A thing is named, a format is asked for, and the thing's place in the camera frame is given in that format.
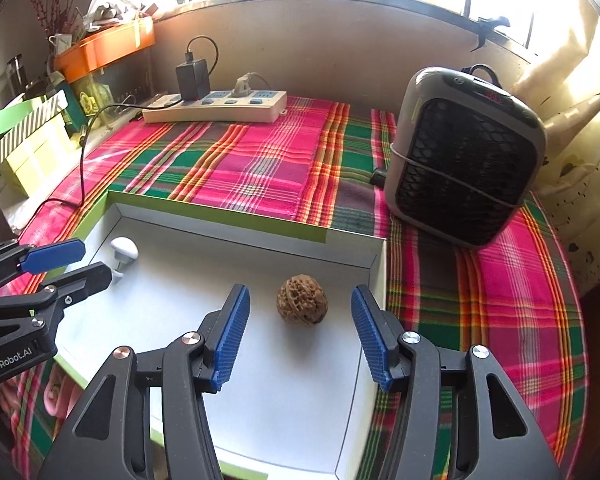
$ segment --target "metal screw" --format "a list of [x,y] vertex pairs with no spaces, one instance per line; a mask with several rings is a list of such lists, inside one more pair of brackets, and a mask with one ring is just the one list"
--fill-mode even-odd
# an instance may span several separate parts
[[128,346],[119,346],[113,351],[113,357],[116,359],[126,359],[131,354],[131,348]]
[[472,349],[472,352],[477,358],[486,359],[489,357],[489,349],[486,346],[476,345]]
[[416,343],[420,342],[420,334],[417,332],[405,332],[402,334],[402,340],[405,343],[415,345]]
[[198,332],[187,332],[184,336],[182,336],[182,342],[185,345],[195,345],[199,343],[202,337]]

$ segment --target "black charger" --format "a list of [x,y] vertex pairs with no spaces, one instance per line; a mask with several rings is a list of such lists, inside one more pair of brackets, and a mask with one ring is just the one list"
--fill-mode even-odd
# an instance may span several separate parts
[[[216,49],[216,60],[211,70],[207,69],[205,59],[194,59],[191,51],[191,43],[199,38],[205,38],[213,43]],[[185,62],[176,67],[176,78],[178,79],[178,88],[180,97],[183,101],[198,101],[211,92],[209,76],[212,74],[218,64],[218,45],[208,36],[196,36],[189,41],[187,51],[185,52]]]

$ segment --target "plaid cloth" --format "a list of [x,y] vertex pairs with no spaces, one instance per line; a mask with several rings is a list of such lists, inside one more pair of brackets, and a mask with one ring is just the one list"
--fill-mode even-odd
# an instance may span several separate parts
[[[454,247],[397,221],[382,192],[368,184],[373,169],[386,167],[390,157],[391,114],[299,98],[290,98],[288,109],[274,124],[131,123],[87,158],[84,207],[47,205],[21,241],[70,237],[105,189],[385,237],[387,308],[405,329],[438,346],[463,351],[476,343],[489,346],[568,478],[586,405],[584,332],[560,243],[538,202],[529,196],[488,248]],[[76,171],[54,196],[79,199]],[[0,293],[31,292],[41,279],[23,276]],[[22,409],[12,418],[18,437],[14,461],[26,478],[34,475],[57,431],[53,421],[45,421],[38,395],[45,374],[45,365],[24,374]],[[378,394],[359,480],[378,476],[397,401]],[[449,391],[442,401],[436,449],[441,480],[449,454]]]

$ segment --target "power adapter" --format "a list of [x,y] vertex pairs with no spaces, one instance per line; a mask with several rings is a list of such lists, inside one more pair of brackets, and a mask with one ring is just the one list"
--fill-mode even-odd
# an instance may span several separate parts
[[176,78],[183,101],[198,101],[211,92],[209,70],[205,59],[193,59],[193,52],[185,53],[185,62],[176,67]]

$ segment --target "blue gripper pad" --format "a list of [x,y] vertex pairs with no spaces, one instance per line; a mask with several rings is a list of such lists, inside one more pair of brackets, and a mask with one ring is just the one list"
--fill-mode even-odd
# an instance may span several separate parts
[[238,355],[238,348],[242,341],[244,329],[247,326],[249,313],[251,311],[251,298],[249,289],[242,286],[234,305],[231,308],[231,314],[227,320],[220,341],[216,347],[214,359],[214,373],[211,377],[211,385],[217,391],[231,377],[231,371],[234,369],[235,358]]
[[30,250],[20,264],[20,269],[22,272],[41,274],[48,270],[79,262],[84,258],[85,252],[83,241],[72,238],[71,240]]
[[389,371],[388,351],[369,308],[370,306],[366,303],[360,290],[357,287],[354,288],[351,294],[353,323],[356,325],[362,349],[365,351],[371,377],[384,392],[388,392],[394,382]]

